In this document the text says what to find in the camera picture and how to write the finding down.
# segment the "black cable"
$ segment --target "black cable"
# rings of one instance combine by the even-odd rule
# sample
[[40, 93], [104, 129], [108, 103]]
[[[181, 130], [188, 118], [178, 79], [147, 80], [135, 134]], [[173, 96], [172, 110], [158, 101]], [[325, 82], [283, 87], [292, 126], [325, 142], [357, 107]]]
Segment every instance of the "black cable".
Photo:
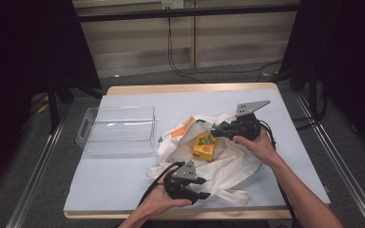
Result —
[[297, 127], [296, 128], [297, 131], [304, 130], [304, 129], [308, 128], [309, 126], [312, 126], [314, 124], [318, 124], [319, 122], [321, 122], [321, 120], [324, 117], [325, 112], [327, 110], [327, 104], [328, 104], [328, 97], [327, 97], [327, 92], [326, 92], [325, 88], [323, 88], [322, 92], [321, 92], [321, 96], [320, 96], [320, 100], [319, 100], [320, 105], [321, 105], [321, 101], [322, 101], [322, 110], [320, 113], [317, 114], [316, 117], [304, 117], [305, 120], [314, 120], [314, 121], [312, 121], [311, 123], [308, 123], [304, 126]]
[[261, 66], [261, 67], [260, 67], [260, 69], [259, 69], [259, 72], [258, 72], [258, 77], [257, 77], [256, 83], [259, 81], [259, 78], [260, 78], [260, 72], [261, 72], [263, 69], [268, 68], [268, 67], [270, 67], [271, 65], [281, 64], [281, 62], [280, 62], [280, 61], [282, 61], [282, 60], [283, 60], [283, 59], [278, 59], [278, 60], [276, 60], [276, 61], [274, 61], [274, 62], [272, 62], [272, 63], [265, 64], [265, 65]]
[[301, 68], [303, 65], [304, 65], [304, 63], [299, 62], [299, 63], [296, 63], [295, 65], [293, 65], [292, 67], [290, 67], [289, 69], [286, 69], [285, 71], [280, 70], [279, 74], [276, 75], [275, 77], [273, 77], [272, 79], [270, 79], [268, 82], [269, 83], [277, 83], [279, 81], [286, 80], [289, 77], [291, 77], [291, 75], [294, 72], [296, 72], [296, 70]]
[[174, 60], [173, 60], [173, 42], [172, 42], [172, 36], [171, 36], [171, 22], [170, 22], [170, 18], [168, 18], [168, 64], [170, 65], [170, 67], [173, 69], [173, 71], [179, 75], [180, 77], [184, 77], [184, 78], [188, 78], [191, 80], [194, 80], [198, 83], [203, 84], [203, 82], [201, 80], [198, 80], [196, 78], [190, 77], [188, 75], [192, 75], [195, 73], [186, 73], [186, 72], [182, 72], [179, 71], [176, 66], [174, 65]]
[[42, 108], [44, 105], [48, 104], [49, 103], [49, 100], [46, 100], [46, 101], [43, 101], [43, 103], [38, 107], [38, 108], [35, 108], [34, 110], [32, 110], [31, 112], [29, 112], [29, 116], [32, 115], [33, 113], [37, 112], [38, 109]]
[[292, 121], [308, 121], [308, 120], [313, 120], [314, 117], [298, 117], [298, 118], [291, 118]]
[[41, 99], [43, 99], [45, 96], [47, 96], [47, 93], [44, 93], [41, 97], [39, 97], [38, 99], [36, 99], [35, 101], [33, 101], [32, 103], [31, 103], [31, 105], [34, 105], [34, 104], [36, 104], [36, 103], [38, 103]]
[[[271, 144], [274, 146], [274, 149], [277, 149], [277, 147], [276, 147], [277, 143], [275, 142], [271, 127], [268, 125], [268, 123], [266, 123], [264, 121], [259, 121], [259, 122], [263, 127], [265, 127], [266, 131], [268, 132], [269, 138], [271, 140]], [[292, 228], [301, 227], [300, 224], [298, 223], [298, 217], [296, 216], [295, 209], [293, 208], [286, 193], [284, 192], [283, 188], [280, 186], [278, 181], [277, 181], [277, 183], [278, 183], [279, 191], [282, 194], [283, 200], [286, 203], [287, 209], [289, 210], [289, 213], [292, 217]]]
[[[183, 165], [183, 161], [176, 161], [174, 163], [172, 163], [171, 165], [169, 165], [167, 168], [164, 169], [164, 171], [162, 172], [161, 175], [159, 175], [159, 177], [157, 179], [155, 179], [152, 184], [150, 184], [150, 186], [147, 188], [147, 190], [144, 192], [144, 195], [142, 196], [141, 200], [138, 203], [138, 206], [142, 204], [142, 202], [144, 202], [144, 199], [146, 199], [146, 197], [152, 192], [152, 190], [158, 185], [158, 181], [164, 176], [164, 174], [166, 174], [168, 172], [168, 170], [170, 170], [172, 167], [174, 166], [181, 166]], [[143, 227], [150, 227], [150, 222], [151, 221], [147, 221]], [[117, 228], [119, 227], [121, 224], [118, 224], [116, 226], [113, 226], [112, 228]]]
[[194, 72], [186, 72], [186, 71], [181, 71], [180, 69], [177, 69], [177, 67], [175, 66], [174, 64], [174, 59], [173, 59], [173, 43], [172, 43], [172, 35], [171, 35], [171, 22], [170, 22], [170, 18], [168, 18], [168, 46], [167, 46], [167, 49], [168, 49], [168, 64], [170, 65], [171, 69], [179, 76], [181, 77], [184, 77], [184, 78], [188, 78], [188, 79], [191, 79], [191, 80], [194, 80], [196, 82], [199, 82], [199, 83], [202, 83], [202, 81], [196, 79], [196, 78], [193, 78], [193, 77], [190, 77], [189, 75], [196, 75], [196, 74], [199, 74], [199, 73], [237, 73], [237, 74], [242, 74], [242, 73], [253, 73], [253, 72], [258, 72], [260, 73], [261, 70], [271, 66], [271, 65], [274, 65], [274, 64], [281, 64], [280, 61], [282, 59], [278, 59], [274, 62], [271, 62], [271, 63], [267, 63], [265, 65], [263, 65], [262, 67], [260, 68], [257, 68], [257, 69], [251, 69], [251, 70], [243, 70], [243, 71], [222, 71], [222, 70], [215, 70], [215, 71], [212, 71], [212, 70], [206, 70], [206, 71], [194, 71]]

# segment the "orange box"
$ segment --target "orange box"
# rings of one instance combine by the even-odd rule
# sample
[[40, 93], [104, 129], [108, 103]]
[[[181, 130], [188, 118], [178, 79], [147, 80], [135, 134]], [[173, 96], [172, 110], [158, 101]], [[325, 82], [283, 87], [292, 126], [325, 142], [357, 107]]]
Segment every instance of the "orange box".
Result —
[[213, 161], [213, 151], [215, 150], [216, 138], [209, 131], [205, 131], [197, 136], [193, 155], [197, 158], [205, 159], [208, 162]]

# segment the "wall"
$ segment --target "wall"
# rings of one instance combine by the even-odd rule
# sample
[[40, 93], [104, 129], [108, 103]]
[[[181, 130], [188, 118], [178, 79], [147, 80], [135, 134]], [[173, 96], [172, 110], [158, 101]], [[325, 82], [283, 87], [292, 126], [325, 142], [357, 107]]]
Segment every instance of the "wall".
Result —
[[[185, 0], [185, 8], [290, 4], [298, 0]], [[77, 13], [160, 10], [155, 0], [73, 0]], [[177, 68], [274, 61], [286, 49], [295, 12], [171, 18]], [[82, 24], [99, 77], [169, 70], [168, 20]]]

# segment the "table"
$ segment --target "table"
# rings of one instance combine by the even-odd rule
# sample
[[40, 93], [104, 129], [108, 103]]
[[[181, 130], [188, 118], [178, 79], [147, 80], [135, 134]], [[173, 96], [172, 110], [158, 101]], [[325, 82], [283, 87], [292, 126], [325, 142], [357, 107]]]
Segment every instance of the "table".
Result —
[[[329, 204], [328, 196], [275, 84], [115, 86], [108, 90], [101, 107], [155, 106], [156, 134], [159, 137], [187, 115], [216, 116], [221, 111], [234, 112], [239, 103], [260, 100], [271, 101], [268, 106], [258, 110], [256, 115], [271, 125], [278, 142], [277, 151], [300, 179], [322, 201]], [[170, 110], [172, 104], [178, 105]], [[84, 153], [67, 197], [65, 216], [70, 219], [125, 219], [152, 182], [145, 173], [147, 168], [154, 166], [157, 166], [156, 157], [106, 159]], [[247, 205], [235, 205], [213, 197], [189, 207], [169, 210], [155, 219], [290, 218], [268, 166], [262, 165], [256, 174], [236, 187], [252, 194]]]

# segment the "clear plastic container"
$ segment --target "clear plastic container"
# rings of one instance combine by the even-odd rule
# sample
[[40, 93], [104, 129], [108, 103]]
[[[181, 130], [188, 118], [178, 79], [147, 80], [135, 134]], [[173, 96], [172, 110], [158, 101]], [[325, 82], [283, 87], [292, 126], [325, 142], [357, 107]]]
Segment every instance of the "clear plastic container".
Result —
[[153, 106], [95, 107], [87, 110], [75, 141], [84, 153], [142, 156], [155, 149]]

